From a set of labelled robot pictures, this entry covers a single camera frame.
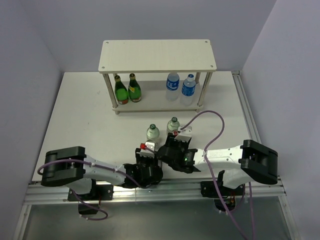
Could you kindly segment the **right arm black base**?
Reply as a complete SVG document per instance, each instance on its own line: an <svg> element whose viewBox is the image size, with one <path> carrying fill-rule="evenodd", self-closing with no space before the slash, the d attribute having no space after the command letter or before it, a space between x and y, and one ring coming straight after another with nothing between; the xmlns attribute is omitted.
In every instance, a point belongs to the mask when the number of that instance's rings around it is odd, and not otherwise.
<svg viewBox="0 0 320 240"><path fill-rule="evenodd" d="M218 186L218 190L222 196L224 203L226 204L228 210L232 212L235 211L242 204L246 193L246 185L239 185L235 189L225 187L223 181L224 173L225 170L222 170L218 173L216 184ZM226 210L218 196L218 192L212 180L201 181L200 188L200 193L202 197L214 199L214 205L217 208L217 210L226 213Z"/></svg>

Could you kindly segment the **blue label water bottle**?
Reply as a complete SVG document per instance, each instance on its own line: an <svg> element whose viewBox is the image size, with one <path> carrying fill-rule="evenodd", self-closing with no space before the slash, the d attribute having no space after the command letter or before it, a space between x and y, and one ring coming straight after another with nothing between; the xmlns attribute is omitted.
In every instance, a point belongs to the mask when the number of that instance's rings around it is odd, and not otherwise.
<svg viewBox="0 0 320 240"><path fill-rule="evenodd" d="M179 97L179 85L180 76L177 72L171 72L167 76L166 80L166 99L170 102L174 102Z"/></svg>
<svg viewBox="0 0 320 240"><path fill-rule="evenodd" d="M189 74L182 83L180 103L184 106L191 105L196 90L196 81L193 74Z"/></svg>

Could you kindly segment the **clear glass bottle green cap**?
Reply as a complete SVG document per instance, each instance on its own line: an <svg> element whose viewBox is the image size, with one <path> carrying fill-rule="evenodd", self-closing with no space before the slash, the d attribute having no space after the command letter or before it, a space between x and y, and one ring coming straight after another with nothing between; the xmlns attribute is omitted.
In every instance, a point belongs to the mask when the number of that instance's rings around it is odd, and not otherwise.
<svg viewBox="0 0 320 240"><path fill-rule="evenodd" d="M146 138L148 142L154 143L156 146L159 143L160 139L160 130L155 124L151 124L146 131Z"/></svg>

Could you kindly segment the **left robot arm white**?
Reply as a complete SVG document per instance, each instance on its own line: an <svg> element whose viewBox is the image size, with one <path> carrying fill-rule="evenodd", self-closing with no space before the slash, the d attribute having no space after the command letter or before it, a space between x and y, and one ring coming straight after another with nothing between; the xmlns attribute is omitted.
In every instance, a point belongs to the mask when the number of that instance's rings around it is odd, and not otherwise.
<svg viewBox="0 0 320 240"><path fill-rule="evenodd" d="M99 181L125 189L147 188L161 182L163 170L154 143L141 143L135 149L135 159L135 163L116 166L94 159L84 147L75 146L48 151L37 173L42 186L66 186L86 200L96 197Z"/></svg>

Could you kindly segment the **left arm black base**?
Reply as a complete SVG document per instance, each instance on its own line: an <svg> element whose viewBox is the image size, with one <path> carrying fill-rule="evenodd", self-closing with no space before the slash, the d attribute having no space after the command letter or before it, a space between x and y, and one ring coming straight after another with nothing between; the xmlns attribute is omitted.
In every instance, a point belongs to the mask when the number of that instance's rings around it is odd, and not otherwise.
<svg viewBox="0 0 320 240"><path fill-rule="evenodd" d="M70 188L67 201L78 202L78 213L81 218L87 221L102 221L108 218L108 213L101 209L101 203L112 200L113 193L113 185L97 184L92 180L89 193L79 194Z"/></svg>

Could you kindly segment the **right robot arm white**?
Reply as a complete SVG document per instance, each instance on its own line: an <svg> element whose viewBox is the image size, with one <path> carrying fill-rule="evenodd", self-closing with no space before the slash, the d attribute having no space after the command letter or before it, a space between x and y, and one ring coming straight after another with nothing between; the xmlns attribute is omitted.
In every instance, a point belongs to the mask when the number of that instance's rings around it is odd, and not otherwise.
<svg viewBox="0 0 320 240"><path fill-rule="evenodd" d="M186 174L221 170L216 189L222 195L251 181L264 185L278 183L278 153L251 139L231 148L204 150L189 148L189 142L170 135L156 157L173 170Z"/></svg>

